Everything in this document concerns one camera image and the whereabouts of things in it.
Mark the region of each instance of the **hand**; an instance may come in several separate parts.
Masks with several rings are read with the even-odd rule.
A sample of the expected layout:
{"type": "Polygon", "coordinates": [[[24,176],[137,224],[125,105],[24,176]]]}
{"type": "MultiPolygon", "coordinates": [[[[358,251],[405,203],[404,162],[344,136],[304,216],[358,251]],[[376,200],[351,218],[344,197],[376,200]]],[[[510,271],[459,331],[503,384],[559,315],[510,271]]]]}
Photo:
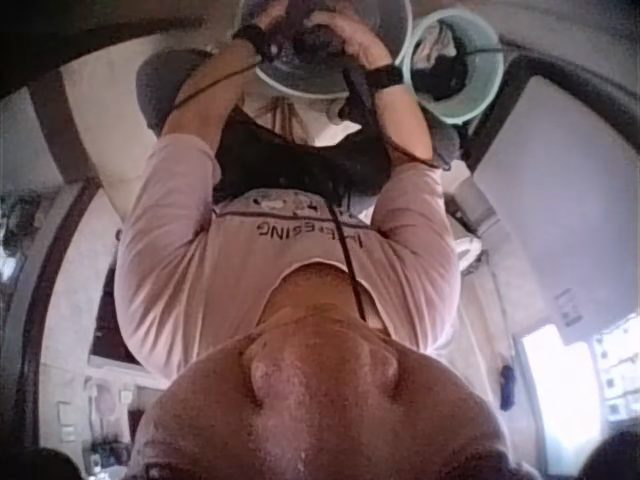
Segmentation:
{"type": "Polygon", "coordinates": [[[393,63],[389,49],[356,15],[349,2],[341,2],[338,13],[315,12],[305,22],[307,26],[326,25],[344,40],[344,49],[367,70],[393,63]]]}
{"type": "Polygon", "coordinates": [[[282,20],[287,14],[289,0],[272,0],[267,9],[253,21],[265,32],[282,20]]]}

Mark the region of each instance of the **sleeve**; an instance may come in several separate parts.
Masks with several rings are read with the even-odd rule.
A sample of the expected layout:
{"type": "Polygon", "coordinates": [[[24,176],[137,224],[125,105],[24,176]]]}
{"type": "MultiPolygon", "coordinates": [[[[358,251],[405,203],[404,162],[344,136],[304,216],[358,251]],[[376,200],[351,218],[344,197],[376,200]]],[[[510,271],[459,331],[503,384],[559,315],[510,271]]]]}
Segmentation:
{"type": "Polygon", "coordinates": [[[432,352],[451,333],[460,295],[460,271],[445,208],[440,172],[411,163],[394,170],[371,222],[392,250],[402,285],[432,352]]]}
{"type": "Polygon", "coordinates": [[[140,363],[164,378],[177,375],[197,349],[199,326],[188,318],[199,300],[191,277],[205,254],[219,178],[202,140],[163,137],[122,230],[115,283],[120,330],[140,363]]]}

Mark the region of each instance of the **black cord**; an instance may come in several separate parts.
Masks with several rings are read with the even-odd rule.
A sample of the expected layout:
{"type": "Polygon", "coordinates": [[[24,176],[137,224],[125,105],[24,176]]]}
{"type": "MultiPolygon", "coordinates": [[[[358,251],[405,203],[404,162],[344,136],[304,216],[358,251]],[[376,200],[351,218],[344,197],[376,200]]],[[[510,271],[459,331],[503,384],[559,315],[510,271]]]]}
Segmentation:
{"type": "Polygon", "coordinates": [[[360,288],[358,284],[358,277],[356,276],[355,267],[353,266],[353,261],[351,259],[351,252],[349,251],[349,245],[347,244],[347,237],[344,234],[344,228],[342,223],[340,223],[340,219],[338,218],[338,214],[336,213],[336,209],[331,205],[331,202],[325,198],[325,203],[327,204],[327,208],[329,209],[329,215],[331,215],[331,220],[336,226],[336,230],[338,231],[338,240],[340,241],[340,247],[342,248],[342,253],[344,255],[344,262],[347,266],[347,271],[349,272],[349,280],[351,281],[351,289],[353,290],[353,297],[356,301],[356,307],[358,308],[358,315],[363,322],[367,322],[367,317],[364,312],[364,303],[362,302],[362,295],[360,294],[360,288]]]}
{"type": "Polygon", "coordinates": [[[237,77],[239,75],[247,73],[248,71],[253,70],[254,68],[262,65],[262,63],[263,63],[263,60],[260,60],[258,62],[252,63],[251,65],[249,65],[247,67],[241,68],[240,70],[237,70],[235,72],[228,73],[227,75],[224,75],[224,76],[220,77],[219,79],[214,80],[213,82],[205,85],[204,87],[199,88],[195,92],[187,95],[185,98],[183,98],[178,103],[176,103],[173,106],[173,110],[171,110],[171,112],[173,113],[176,110],[182,108],[183,106],[185,106],[187,103],[189,103],[194,98],[199,97],[200,95],[205,93],[207,90],[215,87],[216,85],[219,85],[220,83],[224,82],[225,80],[230,80],[230,79],[235,78],[235,77],[237,77]]]}

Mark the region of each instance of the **black strap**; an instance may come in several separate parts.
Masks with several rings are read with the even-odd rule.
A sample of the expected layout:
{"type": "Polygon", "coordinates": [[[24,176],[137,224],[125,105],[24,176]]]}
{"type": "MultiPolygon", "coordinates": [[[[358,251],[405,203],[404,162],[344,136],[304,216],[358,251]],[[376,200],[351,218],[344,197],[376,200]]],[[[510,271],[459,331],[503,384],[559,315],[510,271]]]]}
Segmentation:
{"type": "Polygon", "coordinates": [[[367,84],[373,93],[404,83],[402,69],[390,64],[367,72],[367,84]]]}
{"type": "Polygon", "coordinates": [[[246,40],[255,49],[256,53],[267,62],[273,62],[276,58],[276,52],[273,48],[269,35],[256,24],[249,24],[241,27],[233,34],[233,39],[246,40]]]}

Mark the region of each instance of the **cable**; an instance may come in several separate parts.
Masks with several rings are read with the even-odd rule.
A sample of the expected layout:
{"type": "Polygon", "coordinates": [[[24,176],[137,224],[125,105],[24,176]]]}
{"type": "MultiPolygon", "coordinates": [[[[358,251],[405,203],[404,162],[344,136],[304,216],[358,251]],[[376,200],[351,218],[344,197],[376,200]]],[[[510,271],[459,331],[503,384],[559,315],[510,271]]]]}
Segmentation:
{"type": "Polygon", "coordinates": [[[176,110],[184,107],[187,103],[189,103],[191,100],[193,100],[196,97],[199,97],[200,95],[202,95],[203,93],[205,93],[207,90],[221,84],[222,82],[226,81],[226,80],[230,80],[232,78],[235,78],[239,75],[242,75],[244,73],[247,73],[250,70],[253,70],[256,67],[259,67],[260,65],[262,65],[263,60],[260,60],[258,62],[252,63],[251,65],[241,68],[240,70],[236,70],[235,72],[231,72],[228,73],[227,75],[224,75],[222,77],[220,77],[218,80],[214,80],[213,82],[205,85],[204,87],[199,88],[198,90],[196,90],[195,92],[187,95],[185,98],[183,98],[182,100],[180,100],[178,103],[176,103],[173,106],[173,110],[171,110],[171,112],[175,112],[176,110]]]}
{"type": "Polygon", "coordinates": [[[472,50],[470,52],[465,53],[463,56],[464,57],[472,57],[474,55],[480,55],[483,53],[507,53],[507,52],[516,52],[516,53],[526,53],[528,55],[531,55],[532,57],[539,57],[539,58],[546,58],[548,60],[552,60],[556,63],[563,63],[565,64],[565,66],[572,68],[574,70],[578,70],[580,72],[586,73],[588,75],[591,75],[595,78],[597,78],[598,80],[606,83],[607,85],[616,88],[617,90],[619,90],[620,92],[624,93],[625,95],[631,97],[634,100],[640,100],[640,95],[638,95],[638,93],[634,92],[633,90],[631,90],[630,88],[625,87],[624,85],[622,85],[619,82],[616,82],[615,80],[612,80],[604,75],[602,75],[601,73],[598,73],[594,70],[591,70],[590,68],[587,68],[583,65],[580,65],[579,63],[573,62],[571,60],[567,60],[566,58],[562,58],[562,57],[558,57],[556,55],[550,54],[550,53],[543,53],[543,52],[539,52],[538,50],[534,50],[532,48],[529,47],[525,47],[524,45],[519,45],[515,42],[512,41],[508,41],[506,42],[508,43],[507,45],[503,45],[502,47],[492,47],[492,48],[479,48],[477,50],[472,50]]]}
{"type": "Polygon", "coordinates": [[[338,231],[338,240],[340,241],[340,247],[342,248],[342,254],[344,255],[344,261],[347,266],[347,271],[349,272],[349,280],[351,281],[351,288],[353,290],[353,297],[356,301],[356,307],[358,308],[358,315],[360,315],[360,319],[367,323],[367,317],[364,312],[364,303],[362,302],[362,295],[360,294],[360,288],[358,284],[358,277],[356,276],[356,271],[353,266],[353,261],[351,259],[351,252],[349,251],[349,245],[347,244],[347,237],[344,234],[344,228],[342,223],[340,223],[340,219],[338,218],[338,214],[336,213],[336,209],[331,205],[331,202],[325,198],[325,203],[327,208],[329,209],[329,215],[331,215],[331,220],[336,226],[336,230],[338,231]]]}

